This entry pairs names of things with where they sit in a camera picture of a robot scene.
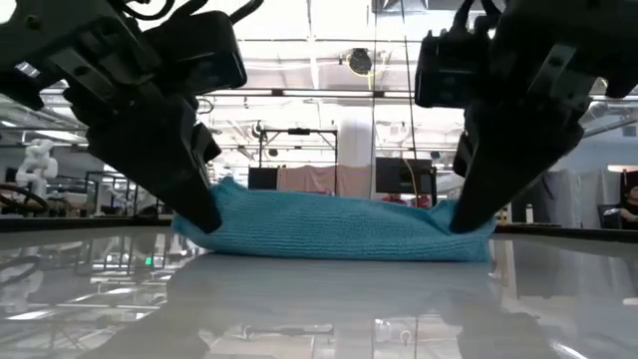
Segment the pink curtain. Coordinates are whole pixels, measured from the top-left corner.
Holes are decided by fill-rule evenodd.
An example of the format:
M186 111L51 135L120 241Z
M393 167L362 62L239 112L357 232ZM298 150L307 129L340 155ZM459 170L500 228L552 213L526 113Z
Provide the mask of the pink curtain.
M337 167L337 194L358 198L369 198L371 168ZM325 192L335 191L335 167L315 168L305 166L297 169L279 169L277 189L289 191Z

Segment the glossy tabletop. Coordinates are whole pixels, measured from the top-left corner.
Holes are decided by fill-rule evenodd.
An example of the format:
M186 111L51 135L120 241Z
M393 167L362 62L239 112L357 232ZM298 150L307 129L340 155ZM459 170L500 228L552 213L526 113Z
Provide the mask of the glossy tabletop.
M322 261L205 254L160 227L3 233L0 358L638 357L638 244L490 249Z

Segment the blue towel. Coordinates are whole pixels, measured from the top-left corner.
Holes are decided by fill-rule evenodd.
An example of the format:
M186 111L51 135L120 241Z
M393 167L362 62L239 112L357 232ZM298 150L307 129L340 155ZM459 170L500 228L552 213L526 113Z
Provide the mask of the blue towel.
M217 253L291 258L485 261L494 224L450 232L455 203L434 208L301 192L211 189L223 225L206 234L177 216L173 229Z

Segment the folded towel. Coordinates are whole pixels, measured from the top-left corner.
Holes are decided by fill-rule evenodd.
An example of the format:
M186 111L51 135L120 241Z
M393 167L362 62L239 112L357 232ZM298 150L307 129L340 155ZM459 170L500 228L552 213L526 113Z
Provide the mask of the folded towel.
M249 190L232 179L211 189L223 225L206 234L176 216L173 228L217 253L323 259L485 261L494 223L449 230L455 203L424 210L312 193Z

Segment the chair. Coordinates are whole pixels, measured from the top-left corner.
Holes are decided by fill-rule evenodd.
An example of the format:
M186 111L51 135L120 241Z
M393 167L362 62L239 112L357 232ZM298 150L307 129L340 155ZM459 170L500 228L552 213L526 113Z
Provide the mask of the chair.
M622 229L622 216L617 204L600 204L597 208L601 228Z

